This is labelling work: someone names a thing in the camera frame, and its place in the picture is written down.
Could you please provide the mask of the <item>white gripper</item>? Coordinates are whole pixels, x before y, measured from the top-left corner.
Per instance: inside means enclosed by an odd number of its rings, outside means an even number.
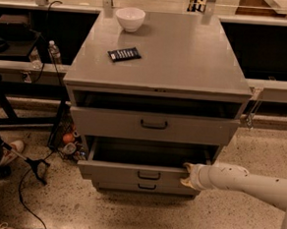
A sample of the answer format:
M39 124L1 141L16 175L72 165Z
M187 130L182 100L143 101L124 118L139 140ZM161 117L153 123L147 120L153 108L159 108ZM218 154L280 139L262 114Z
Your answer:
M207 166L202 164L184 163L186 170L190 173L190 179L180 179L180 183L187 188L203 191L207 189L204 181L208 178Z

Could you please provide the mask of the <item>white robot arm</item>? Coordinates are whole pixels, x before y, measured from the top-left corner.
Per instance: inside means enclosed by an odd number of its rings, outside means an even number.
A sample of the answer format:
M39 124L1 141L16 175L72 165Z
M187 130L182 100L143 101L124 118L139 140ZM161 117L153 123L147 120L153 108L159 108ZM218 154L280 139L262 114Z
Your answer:
M189 174L180 182L197 191L239 191L285 212L280 229L287 229L287 179L250 173L244 167L224 162L205 165L184 163Z

